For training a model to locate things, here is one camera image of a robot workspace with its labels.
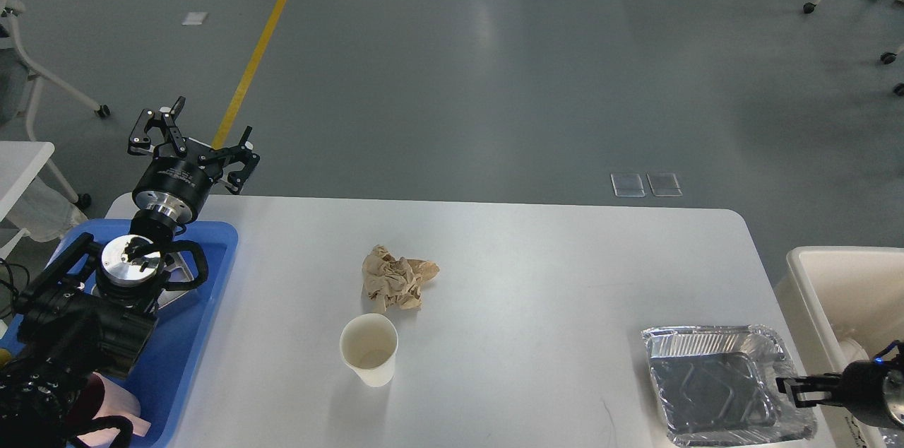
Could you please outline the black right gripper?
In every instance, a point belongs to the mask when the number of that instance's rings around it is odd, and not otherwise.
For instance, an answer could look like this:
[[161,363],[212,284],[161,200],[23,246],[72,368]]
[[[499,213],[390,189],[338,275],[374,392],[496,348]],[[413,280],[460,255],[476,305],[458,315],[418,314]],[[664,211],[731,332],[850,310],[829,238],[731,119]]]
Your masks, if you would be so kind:
[[[793,394],[797,408],[844,406],[865,425],[903,428],[901,342],[892,342],[870,359],[846,365],[841,375],[776,377],[775,383],[780,393]],[[839,384],[842,401],[832,394]]]

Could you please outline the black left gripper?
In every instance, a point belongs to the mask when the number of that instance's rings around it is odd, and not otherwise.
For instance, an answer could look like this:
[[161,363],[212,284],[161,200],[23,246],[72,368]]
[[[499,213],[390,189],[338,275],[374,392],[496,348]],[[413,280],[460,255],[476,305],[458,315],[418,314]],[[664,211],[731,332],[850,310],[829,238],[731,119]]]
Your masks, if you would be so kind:
[[238,144],[201,152],[198,165],[184,160],[189,146],[177,125],[184,105],[185,97],[179,96],[171,107],[143,110],[127,139],[127,154],[152,158],[133,190],[138,220],[189,225],[199,216],[214,184],[222,183],[239,196],[261,161],[249,141],[251,126],[245,127]]

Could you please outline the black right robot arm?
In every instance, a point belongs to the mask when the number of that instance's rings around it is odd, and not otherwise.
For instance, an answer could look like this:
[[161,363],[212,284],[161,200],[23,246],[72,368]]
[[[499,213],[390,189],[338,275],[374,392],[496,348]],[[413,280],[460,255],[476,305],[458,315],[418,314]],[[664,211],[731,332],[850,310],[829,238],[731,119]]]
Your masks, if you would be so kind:
[[778,392],[797,408],[843,408],[872,428],[903,429],[902,341],[892,341],[869,359],[840,373],[776,377]]

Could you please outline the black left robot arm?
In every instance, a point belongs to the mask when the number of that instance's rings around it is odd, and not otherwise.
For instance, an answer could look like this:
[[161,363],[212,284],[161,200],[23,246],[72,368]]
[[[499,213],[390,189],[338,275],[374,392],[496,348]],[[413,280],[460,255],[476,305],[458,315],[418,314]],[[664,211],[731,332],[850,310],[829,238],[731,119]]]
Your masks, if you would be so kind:
[[238,247],[232,225],[200,212],[214,185],[239,194],[261,161],[249,127],[226,148],[184,136],[184,103],[145,110],[133,126],[127,152],[150,158],[133,218],[75,227],[13,294],[4,447],[172,439]]

